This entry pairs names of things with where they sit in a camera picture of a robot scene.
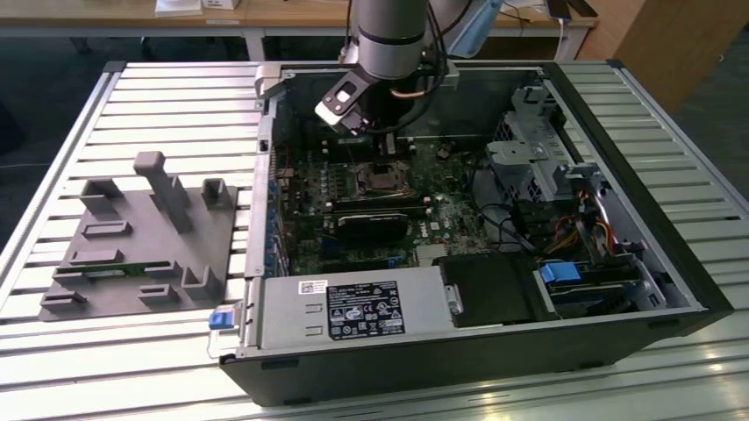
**white paper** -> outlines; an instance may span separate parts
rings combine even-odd
[[[157,0],[157,16],[193,16],[203,14],[201,0]]]
[[[509,13],[509,11],[516,11],[516,9],[510,7],[510,4],[519,9],[523,9],[524,7],[541,7],[543,9],[547,8],[545,0],[505,0],[500,11],[504,11],[505,13]]]

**white sticker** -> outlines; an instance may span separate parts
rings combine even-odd
[[[239,20],[206,20],[207,25],[238,25]]]
[[[300,294],[324,294],[328,288],[328,281],[300,281]]]

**motherboard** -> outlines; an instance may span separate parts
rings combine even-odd
[[[293,275],[430,266],[490,248],[469,189],[477,152],[400,139],[404,153],[369,161],[368,147],[342,139],[280,155]]]

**table leg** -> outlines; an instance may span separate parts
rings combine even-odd
[[[577,52],[581,50],[584,45],[585,35],[588,35],[589,28],[568,27],[565,28],[565,39],[563,39],[563,45],[560,47],[560,54],[556,57],[557,60],[575,60],[577,57]]]
[[[245,32],[245,44],[247,44],[247,54],[250,61],[266,61],[266,50],[262,46],[262,30]]]
[[[71,38],[71,43],[73,46],[75,46],[75,51],[78,51],[79,54],[91,53],[89,38]]]

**warning symbol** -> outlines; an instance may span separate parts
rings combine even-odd
[[[330,311],[330,321],[332,321],[332,322],[344,321],[344,310],[341,310],[341,309],[333,309],[333,310]]]

